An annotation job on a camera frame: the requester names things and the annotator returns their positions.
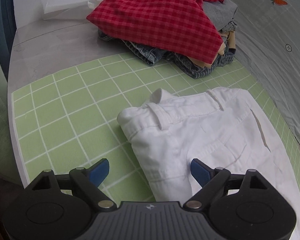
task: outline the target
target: table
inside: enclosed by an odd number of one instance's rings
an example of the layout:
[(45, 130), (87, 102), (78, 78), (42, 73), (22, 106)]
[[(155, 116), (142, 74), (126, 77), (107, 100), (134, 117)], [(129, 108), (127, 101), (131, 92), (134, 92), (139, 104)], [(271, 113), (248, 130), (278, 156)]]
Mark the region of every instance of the table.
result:
[(86, 20), (40, 20), (17, 30), (10, 58), (8, 113), (13, 151), (23, 182), (26, 178), (12, 124), (12, 92), (59, 70), (128, 51), (116, 41), (98, 39), (98, 28)]

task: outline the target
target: green checkered mat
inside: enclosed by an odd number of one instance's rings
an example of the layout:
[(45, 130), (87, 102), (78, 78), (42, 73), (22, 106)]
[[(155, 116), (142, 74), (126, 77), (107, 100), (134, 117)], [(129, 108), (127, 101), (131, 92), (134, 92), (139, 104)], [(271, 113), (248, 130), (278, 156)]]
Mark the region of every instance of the green checkered mat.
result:
[(276, 128), (300, 188), (300, 150), (278, 109), (260, 83), (235, 60), (211, 75), (192, 79), (173, 63), (149, 67), (131, 53), (86, 62), (13, 92), (14, 129), (28, 184), (40, 171), (56, 174), (101, 158), (110, 173), (101, 190), (117, 204), (154, 200), (146, 177), (116, 121), (118, 113), (141, 104), (157, 88), (186, 96), (215, 87), (248, 90)]

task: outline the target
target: red checkered cloth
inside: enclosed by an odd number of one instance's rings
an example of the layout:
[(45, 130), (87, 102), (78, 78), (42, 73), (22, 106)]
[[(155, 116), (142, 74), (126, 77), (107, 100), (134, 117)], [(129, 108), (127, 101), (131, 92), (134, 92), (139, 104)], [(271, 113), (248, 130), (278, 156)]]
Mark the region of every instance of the red checkered cloth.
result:
[(87, 17), (109, 36), (165, 49), (211, 64), (222, 38), (203, 1), (103, 0)]

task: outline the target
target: orange carrot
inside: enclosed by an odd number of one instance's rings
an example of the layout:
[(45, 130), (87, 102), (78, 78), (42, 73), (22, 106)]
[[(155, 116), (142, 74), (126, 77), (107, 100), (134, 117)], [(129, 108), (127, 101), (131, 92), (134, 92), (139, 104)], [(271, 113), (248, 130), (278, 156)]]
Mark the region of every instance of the orange carrot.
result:
[(287, 5), (288, 3), (284, 0), (271, 0), (272, 1), (272, 5), (276, 4), (276, 5)]

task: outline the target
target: gray fabric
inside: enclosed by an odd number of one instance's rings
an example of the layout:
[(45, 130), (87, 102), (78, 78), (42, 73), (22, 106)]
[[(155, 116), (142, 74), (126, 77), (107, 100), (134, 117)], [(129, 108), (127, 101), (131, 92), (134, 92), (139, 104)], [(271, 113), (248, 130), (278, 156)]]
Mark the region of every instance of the gray fabric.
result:
[(239, 7), (236, 58), (262, 83), (300, 143), (300, 0), (282, 6), (233, 1)]
[(236, 30), (237, 25), (233, 22), (233, 20), (238, 6), (231, 0), (224, 0), (223, 3), (204, 2), (202, 9), (218, 31), (225, 27), (227, 30), (222, 32)]

